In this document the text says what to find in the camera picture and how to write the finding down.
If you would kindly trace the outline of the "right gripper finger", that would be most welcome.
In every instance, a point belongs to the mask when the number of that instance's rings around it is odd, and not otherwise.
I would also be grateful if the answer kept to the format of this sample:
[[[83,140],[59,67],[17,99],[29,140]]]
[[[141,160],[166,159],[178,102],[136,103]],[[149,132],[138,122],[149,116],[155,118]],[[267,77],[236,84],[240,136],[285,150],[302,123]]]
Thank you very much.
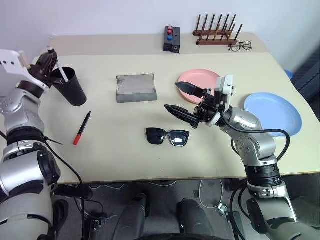
[[[190,124],[192,128],[196,129],[198,127],[200,121],[195,114],[190,113],[177,105],[165,104],[164,107],[170,114],[179,120]]]
[[[195,96],[197,98],[201,98],[205,95],[205,90],[199,88],[189,82],[180,82],[177,81],[175,85],[181,90],[183,93],[186,93],[190,96]]]

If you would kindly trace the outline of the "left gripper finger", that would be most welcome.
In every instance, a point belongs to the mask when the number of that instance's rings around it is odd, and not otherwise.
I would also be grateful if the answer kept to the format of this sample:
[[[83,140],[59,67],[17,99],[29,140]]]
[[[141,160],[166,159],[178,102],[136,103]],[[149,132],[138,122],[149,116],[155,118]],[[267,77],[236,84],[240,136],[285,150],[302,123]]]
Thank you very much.
[[[58,63],[58,55],[56,52],[49,52],[48,53],[48,64],[47,64],[47,76],[51,75],[51,72],[55,68],[56,64]]]
[[[43,53],[37,60],[38,65],[47,65],[52,62],[53,59],[53,51],[48,50],[47,52]]]

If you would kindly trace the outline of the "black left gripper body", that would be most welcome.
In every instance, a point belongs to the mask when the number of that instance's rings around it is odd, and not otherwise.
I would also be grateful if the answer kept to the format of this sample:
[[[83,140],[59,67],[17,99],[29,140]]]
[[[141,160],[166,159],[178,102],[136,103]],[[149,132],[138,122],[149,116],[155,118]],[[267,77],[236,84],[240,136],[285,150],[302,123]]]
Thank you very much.
[[[37,80],[41,81],[48,87],[53,85],[51,80],[51,75],[47,76],[47,64],[38,64],[38,61],[35,64],[31,65],[29,73]]]

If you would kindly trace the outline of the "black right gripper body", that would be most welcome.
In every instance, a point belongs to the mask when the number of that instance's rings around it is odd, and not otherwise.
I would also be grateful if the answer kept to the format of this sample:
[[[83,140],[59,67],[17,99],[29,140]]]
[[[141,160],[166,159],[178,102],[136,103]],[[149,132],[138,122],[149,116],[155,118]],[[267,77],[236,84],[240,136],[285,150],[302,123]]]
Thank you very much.
[[[218,108],[216,106],[217,104],[215,103],[215,97],[211,95],[211,93],[212,90],[210,88],[195,88],[193,95],[198,98],[202,97],[202,101],[194,109],[194,124],[209,123],[214,119],[215,115],[218,113]]]

